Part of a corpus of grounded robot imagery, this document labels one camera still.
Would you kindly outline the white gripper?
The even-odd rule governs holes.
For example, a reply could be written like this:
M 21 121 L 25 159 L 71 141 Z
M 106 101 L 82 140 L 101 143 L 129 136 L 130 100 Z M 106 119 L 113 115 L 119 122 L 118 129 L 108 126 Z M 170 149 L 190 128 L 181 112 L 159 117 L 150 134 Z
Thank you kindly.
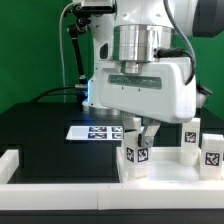
M 151 148 L 160 121 L 185 123 L 194 117 L 196 81 L 192 79 L 185 84 L 190 73 L 189 61 L 147 63 L 143 65 L 141 75 L 124 75 L 118 68 L 104 68 L 100 75 L 100 102 L 123 111 L 125 132 L 136 131 L 134 114 L 148 117 L 143 118 L 144 128 L 138 135 L 138 146 Z

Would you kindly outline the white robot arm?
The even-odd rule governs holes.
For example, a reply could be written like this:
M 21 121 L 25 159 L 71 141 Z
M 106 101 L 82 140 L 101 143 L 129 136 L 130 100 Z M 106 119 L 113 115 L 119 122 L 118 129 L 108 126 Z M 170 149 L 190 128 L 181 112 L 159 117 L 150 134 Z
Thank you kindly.
M 92 32 L 94 73 L 85 109 L 123 113 L 126 131 L 144 119 L 136 143 L 149 148 L 161 122 L 191 121 L 211 91 L 196 82 L 191 46 L 173 35 L 215 37 L 224 31 L 224 0 L 73 0 L 75 31 Z

